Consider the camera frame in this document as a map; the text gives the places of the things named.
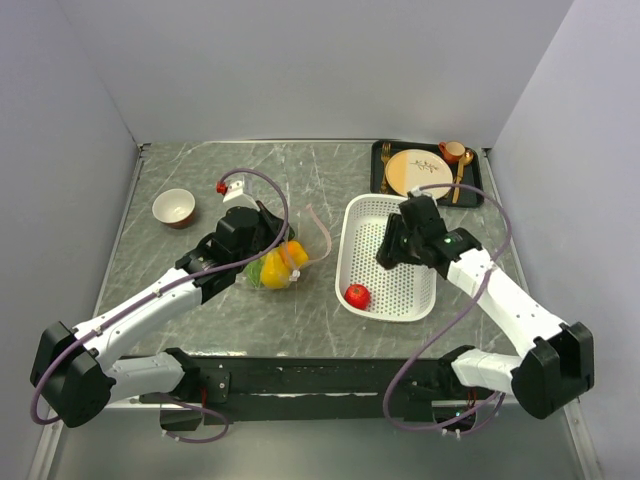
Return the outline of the orange yellow mango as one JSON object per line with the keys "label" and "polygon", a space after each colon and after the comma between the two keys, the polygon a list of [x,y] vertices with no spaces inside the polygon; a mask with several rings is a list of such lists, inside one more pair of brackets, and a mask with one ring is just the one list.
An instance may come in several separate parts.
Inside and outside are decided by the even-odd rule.
{"label": "orange yellow mango", "polygon": [[294,270],[305,266],[309,262],[309,256],[303,246],[296,240],[284,242],[278,253],[285,265]]}

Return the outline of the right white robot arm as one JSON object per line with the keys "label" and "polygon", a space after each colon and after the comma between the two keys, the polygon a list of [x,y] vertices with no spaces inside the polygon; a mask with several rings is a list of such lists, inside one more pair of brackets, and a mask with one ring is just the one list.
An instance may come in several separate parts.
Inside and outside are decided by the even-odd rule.
{"label": "right white robot arm", "polygon": [[512,395],[528,414],[545,419],[593,387],[592,332],[543,308],[467,230],[447,229],[430,196],[411,197],[390,214],[376,259],[387,270],[400,264],[435,270],[474,299],[514,346],[513,356],[469,346],[445,355],[437,375],[445,396],[480,387]]}

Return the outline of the clear zip top bag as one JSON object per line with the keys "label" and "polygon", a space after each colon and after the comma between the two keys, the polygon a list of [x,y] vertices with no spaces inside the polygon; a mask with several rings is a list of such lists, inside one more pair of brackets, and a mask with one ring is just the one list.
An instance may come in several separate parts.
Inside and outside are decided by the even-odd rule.
{"label": "clear zip top bag", "polygon": [[288,240],[247,265],[240,276],[247,287],[286,289],[331,252],[330,232],[311,204],[294,215],[289,234]]}

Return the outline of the yellow pear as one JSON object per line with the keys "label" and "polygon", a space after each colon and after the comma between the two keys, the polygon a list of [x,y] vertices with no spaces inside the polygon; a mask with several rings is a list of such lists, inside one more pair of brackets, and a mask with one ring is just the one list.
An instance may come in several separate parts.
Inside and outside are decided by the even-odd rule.
{"label": "yellow pear", "polygon": [[271,251],[264,256],[260,282],[268,289],[284,289],[292,283],[292,272],[290,259],[278,251]]}

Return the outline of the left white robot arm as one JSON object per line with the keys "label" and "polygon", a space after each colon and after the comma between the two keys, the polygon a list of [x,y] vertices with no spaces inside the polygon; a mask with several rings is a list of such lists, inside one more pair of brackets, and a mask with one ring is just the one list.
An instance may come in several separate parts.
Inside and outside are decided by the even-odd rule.
{"label": "left white robot arm", "polygon": [[247,264],[287,240],[288,230],[288,218],[262,203],[232,207],[153,285],[74,328],[50,325],[40,337],[30,374],[35,397],[45,399],[56,420],[70,428],[126,397],[191,399],[202,384],[201,369],[181,349],[130,359],[125,353],[154,329],[233,285]]}

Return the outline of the green grapes bunch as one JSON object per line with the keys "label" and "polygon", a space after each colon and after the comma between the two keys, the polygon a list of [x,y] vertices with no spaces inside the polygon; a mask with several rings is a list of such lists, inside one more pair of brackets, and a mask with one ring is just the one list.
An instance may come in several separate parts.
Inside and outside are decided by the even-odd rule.
{"label": "green grapes bunch", "polygon": [[250,262],[244,270],[247,282],[253,288],[259,288],[261,286],[261,272],[263,264],[264,262],[262,259],[254,260]]}

